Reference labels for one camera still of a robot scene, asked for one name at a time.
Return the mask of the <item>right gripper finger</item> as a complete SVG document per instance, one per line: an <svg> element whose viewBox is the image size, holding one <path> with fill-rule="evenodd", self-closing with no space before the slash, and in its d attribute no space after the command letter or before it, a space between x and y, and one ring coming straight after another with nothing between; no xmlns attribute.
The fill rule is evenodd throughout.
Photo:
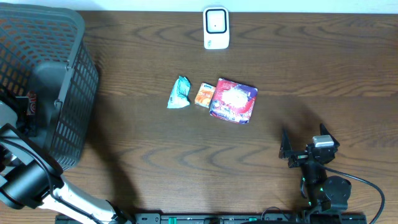
<svg viewBox="0 0 398 224"><path fill-rule="evenodd" d="M329 137L331 137L331 139L333 140L334 146L335 147L340 147L340 143L334 138L334 136L327 130L327 128L325 127L325 125L323 123L320 123L320 134L322 136L326 136L328 135Z"/></svg>
<svg viewBox="0 0 398 224"><path fill-rule="evenodd" d="M282 130L282 141L280 144L279 158L287 159L293 154L292 146L286 129Z"/></svg>

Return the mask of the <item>red purple snack packet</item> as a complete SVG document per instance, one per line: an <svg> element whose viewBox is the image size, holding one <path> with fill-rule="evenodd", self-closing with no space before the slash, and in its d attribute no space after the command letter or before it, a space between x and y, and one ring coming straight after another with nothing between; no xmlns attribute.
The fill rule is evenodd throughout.
<svg viewBox="0 0 398 224"><path fill-rule="evenodd" d="M210 104L210 115L225 121L247 124L252 115L258 89L219 78Z"/></svg>

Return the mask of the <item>orange tissue pack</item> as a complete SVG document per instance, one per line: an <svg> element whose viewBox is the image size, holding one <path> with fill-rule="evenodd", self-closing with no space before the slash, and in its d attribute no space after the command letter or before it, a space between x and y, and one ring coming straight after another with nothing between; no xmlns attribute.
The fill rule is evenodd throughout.
<svg viewBox="0 0 398 224"><path fill-rule="evenodd" d="M209 108L215 90L215 86L209 85L207 83L202 83L195 97L195 104L205 108Z"/></svg>

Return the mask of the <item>mint green wipes pack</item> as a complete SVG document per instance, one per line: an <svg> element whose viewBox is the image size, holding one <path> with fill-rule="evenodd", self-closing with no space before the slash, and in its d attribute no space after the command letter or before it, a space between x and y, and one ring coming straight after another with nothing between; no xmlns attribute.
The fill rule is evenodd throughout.
<svg viewBox="0 0 398 224"><path fill-rule="evenodd" d="M168 109L180 109L190 105L188 95L191 84L186 77L179 76L173 85L167 103Z"/></svg>

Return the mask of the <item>orange chocolate bar wrapper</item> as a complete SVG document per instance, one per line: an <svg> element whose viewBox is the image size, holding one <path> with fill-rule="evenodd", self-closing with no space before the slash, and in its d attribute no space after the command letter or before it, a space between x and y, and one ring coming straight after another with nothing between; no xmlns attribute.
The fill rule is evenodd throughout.
<svg viewBox="0 0 398 224"><path fill-rule="evenodd" d="M29 99L29 105L27 109L27 115L33 116L36 114L36 103L37 103L37 95L34 91L29 91L26 94L26 97Z"/></svg>

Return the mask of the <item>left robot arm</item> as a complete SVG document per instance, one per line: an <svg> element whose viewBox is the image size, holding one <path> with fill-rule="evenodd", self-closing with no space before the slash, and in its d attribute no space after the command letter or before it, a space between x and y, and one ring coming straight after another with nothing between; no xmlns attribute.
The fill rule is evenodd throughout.
<svg viewBox="0 0 398 224"><path fill-rule="evenodd" d="M135 223L135 218L107 200L70 183L58 163L15 127L14 108L1 103L1 202L53 210L79 223Z"/></svg>

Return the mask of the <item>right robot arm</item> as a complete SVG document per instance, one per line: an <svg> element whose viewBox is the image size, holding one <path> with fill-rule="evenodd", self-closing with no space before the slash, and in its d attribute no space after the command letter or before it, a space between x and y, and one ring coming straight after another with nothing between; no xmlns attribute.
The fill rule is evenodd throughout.
<svg viewBox="0 0 398 224"><path fill-rule="evenodd" d="M292 149L286 130L282 132L279 157L288 167L301 169L300 193L308 199L308 208L298 216L305 223L325 223L330 217L341 223L341 213L348 208L351 182L340 176L327 176L325 164L335 158L339 142L321 124L320 134L312 138L302 151Z"/></svg>

